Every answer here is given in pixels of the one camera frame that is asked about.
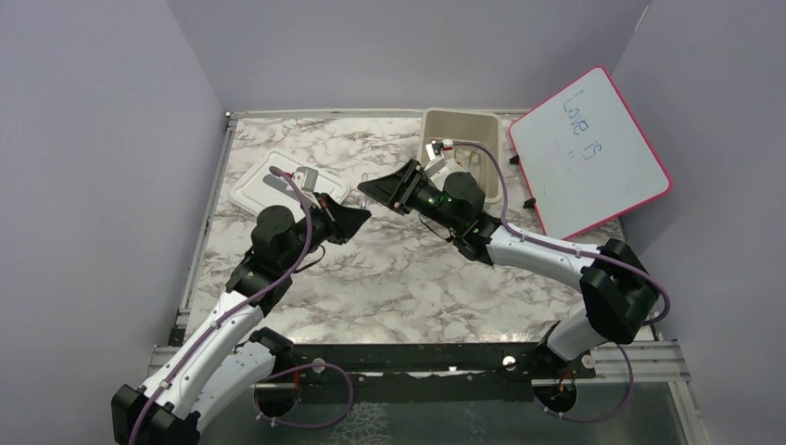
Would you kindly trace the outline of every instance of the table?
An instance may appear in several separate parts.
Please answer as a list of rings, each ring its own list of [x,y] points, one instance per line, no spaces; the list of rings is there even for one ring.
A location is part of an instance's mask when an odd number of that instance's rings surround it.
[[[344,203],[357,206],[361,175],[389,174],[416,157],[419,131],[417,117],[241,119],[209,222],[186,336],[205,320],[250,247],[255,215],[232,204],[229,190],[268,150],[344,178],[353,187]],[[507,164],[513,155],[507,140],[502,153],[509,219],[542,233],[534,211],[522,209],[529,195],[521,171]],[[501,203],[487,208],[491,214],[500,209]],[[582,307],[575,290],[551,279],[467,261],[414,214],[400,216],[377,204],[369,210],[372,219],[349,243],[325,244],[324,259],[294,276],[262,324],[297,343],[538,341],[556,320]],[[617,221],[575,240],[602,244],[609,237],[622,237]]]

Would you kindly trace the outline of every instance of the purple cable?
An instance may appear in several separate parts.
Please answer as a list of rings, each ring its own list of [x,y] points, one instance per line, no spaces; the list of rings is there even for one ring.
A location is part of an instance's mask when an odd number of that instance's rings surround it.
[[[185,352],[183,358],[179,362],[177,362],[172,367],[172,369],[167,374],[167,376],[164,377],[163,382],[171,383],[174,377],[177,376],[177,373],[179,373],[183,369],[185,364],[188,362],[188,359],[190,359],[191,356],[193,356],[197,352],[197,350],[199,350],[199,347],[202,346],[202,343],[204,343],[205,340],[208,339],[208,337],[210,337],[210,334],[212,334],[214,330],[220,328],[223,322],[225,322],[229,317],[235,315],[238,311],[240,311],[241,308],[246,306],[248,303],[260,299],[262,296],[264,296],[271,290],[275,289],[278,285],[282,284],[284,280],[288,278],[289,275],[291,275],[298,268],[298,266],[303,262],[303,259],[306,258],[306,255],[309,254],[309,248],[311,247],[311,231],[313,228],[313,226],[311,225],[311,213],[309,212],[310,202],[303,195],[303,193],[300,192],[298,185],[295,184],[295,182],[292,181],[292,179],[286,173],[284,173],[284,171],[282,171],[278,167],[271,167],[270,173],[284,179],[286,183],[289,184],[290,187],[292,187],[292,189],[295,191],[295,194],[298,196],[298,200],[300,201],[300,207],[303,209],[303,213],[306,214],[306,241],[305,244],[303,245],[303,250],[300,252],[300,256],[298,257],[297,260],[295,260],[295,263],[293,263],[292,266],[289,269],[287,269],[286,272],[284,272],[284,274],[278,277],[277,280],[270,283],[268,286],[266,286],[256,294],[252,295],[251,297],[248,297],[247,299],[244,299],[243,301],[235,304],[229,311],[226,311],[223,315],[218,317],[215,320],[217,327],[213,327],[211,325],[207,329],[205,329],[205,332],[203,332],[202,335],[196,339],[194,344],[191,345],[191,348],[189,348],[189,350]],[[142,411],[140,411],[139,415],[136,416],[136,420],[133,422],[133,427],[131,428],[131,435],[128,438],[128,445],[134,445],[136,443],[136,438],[139,436],[139,430],[142,428],[142,424],[144,422],[145,417],[147,416],[147,413],[150,411],[150,408],[153,407],[153,403],[156,402],[156,399],[161,395],[162,392],[164,392],[164,387],[159,386],[158,388],[156,388],[156,390],[153,392],[153,394],[150,396],[147,402],[145,402],[145,405],[142,407]]]
[[[505,227],[505,229],[507,229],[507,231],[510,232],[511,235],[518,236],[523,241],[528,241],[528,242],[530,242],[532,244],[535,244],[535,245],[538,245],[538,246],[541,246],[541,247],[544,247],[544,248],[550,248],[550,249],[557,250],[557,251],[563,252],[563,253],[576,254],[576,251],[574,249],[572,249],[572,248],[566,248],[566,247],[563,247],[563,246],[560,246],[560,245],[557,245],[557,244],[550,243],[548,241],[544,241],[542,239],[536,239],[536,238],[533,238],[533,237],[526,236],[525,234],[523,234],[523,233],[517,231],[515,228],[513,228],[510,225],[510,223],[508,222],[508,218],[507,218],[507,212],[508,212],[508,187],[507,187],[507,185],[505,185],[505,179],[502,176],[502,169],[500,168],[499,162],[497,162],[497,160],[494,159],[494,156],[491,154],[491,152],[488,151],[488,149],[485,148],[484,146],[482,146],[481,144],[476,144],[474,142],[467,142],[467,141],[453,141],[453,144],[455,146],[471,146],[471,147],[477,148],[478,150],[481,150],[484,153],[486,153],[488,158],[491,159],[491,163],[494,165],[494,169],[497,171],[497,174],[500,177],[500,184],[502,186],[502,212],[500,214],[500,221],[502,221],[502,226]],[[668,296],[668,293],[666,293],[666,290],[664,289],[664,287],[661,286],[658,282],[656,282],[654,280],[654,278],[652,278],[648,273],[644,272],[641,269],[637,269],[637,268],[631,266],[630,264],[627,264],[625,262],[616,260],[616,259],[611,258],[611,257],[606,256],[606,255],[602,255],[600,253],[587,252],[587,251],[581,250],[581,251],[579,251],[578,255],[580,255],[582,257],[588,257],[588,258],[593,258],[595,260],[608,262],[609,264],[613,264],[614,266],[620,267],[622,269],[625,269],[628,272],[634,273],[634,274],[640,276],[641,278],[643,278],[644,280],[646,280],[648,283],[650,283],[661,294],[661,296],[663,297],[663,300],[664,300],[664,308],[661,311],[661,313],[659,313],[655,318],[652,318],[651,320],[647,320],[646,322],[644,322],[645,326],[649,326],[650,324],[655,324],[655,323],[663,321],[666,318],[666,316],[668,315],[668,313],[671,311],[671,298]]]
[[[633,380],[633,365],[630,364],[628,353],[625,352],[625,350],[623,350],[621,346],[617,345],[616,343],[615,345],[619,348],[619,351],[622,352],[622,356],[625,357],[625,364],[628,366],[628,377],[630,379],[628,383],[628,390],[625,392],[625,398],[622,399],[622,401],[619,403],[619,405],[617,405],[616,408],[614,408],[610,413],[598,417],[574,417],[571,415],[565,415],[563,413],[556,413],[550,410],[549,408],[546,407],[546,405],[543,404],[542,401],[540,401],[540,399],[536,397],[535,400],[538,401],[540,406],[543,407],[543,411],[545,413],[549,413],[553,415],[554,417],[559,417],[561,420],[565,420],[567,422],[576,422],[577,424],[592,424],[595,422],[602,422],[604,420],[611,419],[612,417],[616,416],[619,413],[622,413],[622,410],[624,410],[630,404],[630,401],[633,400],[633,384],[635,382]]]
[[[262,413],[262,409],[260,409],[260,401],[257,399],[257,396],[255,394],[254,395],[254,406],[257,408],[257,413],[259,413],[260,418],[265,419],[267,421],[270,421],[274,425],[292,426],[293,428],[300,428],[300,429],[323,429],[323,428],[328,428],[329,426],[333,426],[333,425],[337,424],[338,422],[341,422],[342,420],[344,420],[344,418],[349,415],[349,412],[352,411],[352,404],[354,403],[354,400],[355,400],[355,388],[352,386],[352,379],[349,378],[349,374],[347,374],[347,371],[344,371],[343,369],[341,369],[340,367],[338,367],[338,366],[336,366],[336,365],[334,365],[332,363],[306,363],[306,364],[302,364],[302,365],[295,366],[294,368],[287,369],[287,370],[282,371],[282,372],[277,373],[277,374],[268,375],[267,377],[263,378],[261,381],[262,382],[266,382],[268,380],[273,380],[275,378],[278,378],[278,377],[281,377],[281,376],[284,376],[284,375],[287,375],[287,374],[300,372],[303,369],[311,369],[311,368],[322,367],[322,366],[325,367],[325,368],[330,368],[330,369],[338,371],[338,373],[341,374],[341,376],[343,376],[345,380],[347,380],[347,387],[348,387],[348,390],[349,390],[349,400],[347,400],[347,406],[344,407],[344,410],[341,411],[341,414],[339,414],[335,419],[330,420],[328,422],[322,422],[321,424],[298,424],[298,423],[295,423],[295,422],[287,422],[286,420],[279,420],[278,417],[268,417],[267,415],[263,414]]]

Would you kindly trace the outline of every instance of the purple hose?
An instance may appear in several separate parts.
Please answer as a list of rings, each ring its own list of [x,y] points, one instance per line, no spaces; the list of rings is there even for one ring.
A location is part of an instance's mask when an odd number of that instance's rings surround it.
[[[275,425],[292,426],[294,428],[300,428],[300,429],[323,429],[323,428],[328,428],[329,426],[333,426],[333,425],[337,424],[338,422],[341,422],[342,420],[344,420],[344,418],[349,415],[349,412],[352,411],[352,403],[355,400],[355,388],[352,386],[352,379],[349,378],[349,374],[347,374],[347,371],[344,371],[343,369],[341,369],[340,367],[338,367],[338,366],[336,366],[334,364],[331,364],[331,363],[306,363],[306,364],[302,364],[302,365],[299,365],[299,366],[295,366],[294,368],[287,369],[287,370],[282,371],[282,372],[277,373],[277,374],[268,375],[267,377],[262,379],[262,381],[264,382],[264,381],[268,381],[268,380],[273,380],[273,379],[281,377],[283,375],[292,374],[292,373],[298,373],[298,372],[300,372],[303,369],[311,369],[311,368],[322,367],[322,366],[324,366],[325,368],[330,368],[330,369],[338,371],[338,373],[341,374],[341,376],[343,376],[345,380],[347,380],[347,387],[348,387],[348,390],[349,390],[348,391],[348,393],[349,393],[349,400],[347,401],[347,406],[345,406],[344,410],[341,411],[341,414],[339,414],[335,419],[327,421],[327,422],[322,422],[321,424],[298,424],[298,423],[295,423],[295,422],[287,422],[286,420],[279,420],[278,417],[273,419],[273,418],[268,417],[267,415],[262,413],[262,410],[260,409],[260,401],[257,400],[257,397],[255,395],[254,396],[254,406],[257,408],[257,413],[259,413],[260,418],[265,419],[265,420],[270,421],[270,422],[273,422]]]
[[[515,228],[513,228],[510,225],[510,223],[508,222],[508,218],[507,218],[507,212],[508,212],[508,187],[507,187],[507,185],[505,185],[505,179],[502,176],[502,169],[500,168],[499,162],[497,162],[497,160],[494,159],[494,156],[491,154],[490,151],[488,151],[488,148],[485,148],[484,146],[482,146],[480,144],[476,144],[474,142],[467,142],[467,141],[453,141],[453,144],[455,146],[471,146],[471,147],[477,148],[478,150],[481,150],[484,153],[486,153],[488,158],[491,159],[491,163],[494,165],[494,169],[497,171],[497,174],[500,177],[500,184],[502,186],[502,212],[500,214],[500,221],[502,221],[502,226],[505,227],[505,229],[507,229],[508,232],[510,232],[512,235],[518,236],[519,238],[521,238],[524,241],[530,242],[532,244],[535,244],[535,245],[538,245],[538,246],[541,246],[541,247],[544,247],[544,248],[550,248],[550,249],[557,250],[557,251],[563,252],[563,253],[576,254],[576,251],[574,249],[572,249],[572,248],[566,248],[564,246],[560,246],[558,244],[553,244],[553,243],[550,243],[548,241],[544,241],[542,239],[536,239],[536,238],[533,238],[533,237],[526,236],[525,234],[523,234],[523,233],[519,232],[518,230],[516,230]],[[630,264],[627,264],[625,262],[616,260],[616,259],[611,258],[611,257],[606,256],[606,255],[602,255],[600,253],[587,252],[587,251],[583,251],[582,250],[582,251],[579,251],[578,254],[580,256],[582,256],[582,257],[588,257],[588,258],[593,258],[595,260],[608,262],[609,264],[613,264],[614,266],[620,267],[622,269],[625,269],[626,271],[634,273],[634,274],[640,276],[641,278],[643,278],[644,280],[646,280],[648,283],[650,283],[661,294],[661,296],[663,297],[663,300],[664,300],[664,308],[661,311],[661,313],[658,314],[655,318],[652,318],[651,320],[647,320],[646,322],[644,322],[645,326],[648,326],[650,324],[655,324],[655,323],[663,321],[666,318],[666,316],[668,315],[668,313],[671,311],[671,298],[666,293],[666,290],[664,289],[664,287],[661,286],[658,282],[656,282],[648,273],[644,272],[641,269],[637,269],[637,268],[631,266]]]
[[[633,400],[633,384],[635,382],[633,380],[633,365],[630,364],[630,358],[628,357],[628,353],[625,352],[625,350],[623,350],[621,346],[619,345],[616,346],[619,348],[619,351],[622,352],[622,356],[625,357],[625,364],[628,366],[628,377],[630,379],[628,383],[628,390],[626,390],[625,392],[625,398],[622,399],[622,401],[619,403],[619,405],[617,405],[616,408],[614,408],[610,413],[598,417],[574,417],[571,415],[565,415],[563,413],[556,413],[550,410],[549,408],[546,407],[546,405],[543,404],[542,401],[540,401],[540,399],[536,397],[535,400],[538,401],[540,406],[543,407],[543,411],[545,413],[549,413],[553,415],[554,417],[559,417],[560,419],[565,420],[567,422],[576,422],[577,424],[592,424],[595,422],[602,422],[604,420],[609,420],[612,417],[616,416],[617,414],[621,413],[622,410],[624,410],[630,404],[630,401]]]
[[[303,245],[303,250],[300,252],[300,256],[298,257],[298,259],[295,260],[295,263],[293,263],[292,266],[289,269],[287,269],[286,272],[284,272],[284,274],[282,274],[277,280],[275,280],[274,282],[270,283],[268,286],[263,288],[261,291],[237,303],[229,311],[225,312],[223,315],[217,318],[215,322],[219,328],[221,327],[223,322],[225,322],[229,317],[235,315],[238,311],[240,311],[241,308],[246,306],[248,303],[260,299],[265,294],[275,289],[278,285],[282,284],[284,280],[288,278],[289,275],[291,275],[298,268],[298,266],[303,262],[303,259],[305,259],[306,255],[309,254],[309,248],[311,248],[311,231],[313,229],[313,226],[311,225],[309,200],[303,195],[302,192],[300,192],[300,189],[295,184],[295,182],[292,181],[292,179],[281,169],[279,169],[278,167],[271,167],[270,173],[284,179],[286,183],[289,184],[290,187],[292,187],[292,189],[295,191],[295,194],[298,196],[298,200],[300,201],[300,207],[303,209],[303,213],[306,214],[306,241],[305,244]],[[193,356],[197,352],[197,350],[199,350],[199,347],[202,346],[202,343],[204,343],[205,340],[208,339],[208,337],[210,337],[210,334],[212,334],[214,330],[216,330],[216,328],[213,326],[209,326],[207,329],[205,329],[205,332],[203,332],[202,335],[196,339],[194,344],[191,345],[191,348],[189,348],[185,352],[185,354],[183,354],[183,358],[179,362],[177,362],[172,367],[172,369],[167,374],[167,376],[164,377],[163,382],[171,383],[174,377],[177,376],[177,373],[179,373],[180,370],[182,370],[185,364],[188,362],[188,359],[190,359],[191,356]],[[153,403],[156,402],[156,399],[161,395],[162,392],[164,392],[164,388],[158,387],[153,392],[153,394],[150,395],[150,399],[148,399],[147,402],[145,402],[145,405],[142,407],[142,411],[139,412],[139,415],[136,416],[136,420],[133,422],[133,427],[131,428],[131,435],[128,438],[128,445],[134,445],[136,443],[136,439],[139,436],[139,430],[142,428],[142,424],[145,420],[145,417],[147,416],[147,413],[150,411],[150,408],[153,407]]]

